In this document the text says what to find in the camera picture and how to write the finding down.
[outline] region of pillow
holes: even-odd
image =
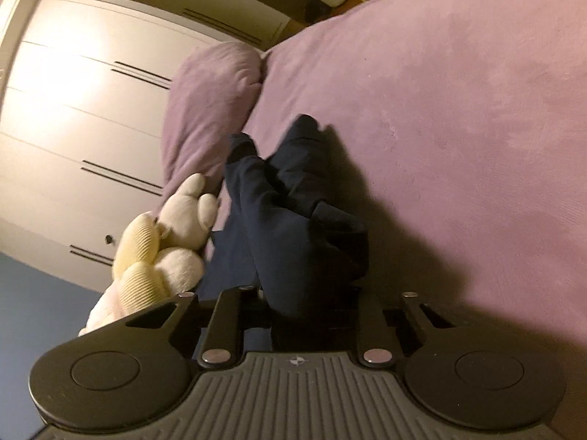
[[[240,132],[261,88],[256,49],[229,42],[192,54],[173,79],[163,122],[161,205],[193,173],[207,176],[217,194],[228,155],[228,135]]]

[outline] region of purple blanket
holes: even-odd
[[[587,0],[372,0],[270,50],[244,127],[262,157],[298,113],[329,127],[339,206],[369,226],[369,283],[385,299],[415,290],[464,303],[550,346],[568,376],[553,426],[577,440],[586,41]]]

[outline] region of white plush toy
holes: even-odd
[[[155,220],[137,216],[124,230],[112,265],[112,284],[90,311],[80,336],[193,288],[204,275],[198,255],[216,221],[218,202],[203,194],[196,173],[171,195]]]

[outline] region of blue wall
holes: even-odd
[[[99,297],[0,253],[0,439],[25,440],[43,426],[29,396],[30,368],[77,336]]]

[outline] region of logo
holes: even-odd
[[[295,367],[299,367],[302,364],[307,363],[307,359],[304,359],[300,355],[297,355],[296,357],[292,357],[289,361],[291,364],[294,364]]]

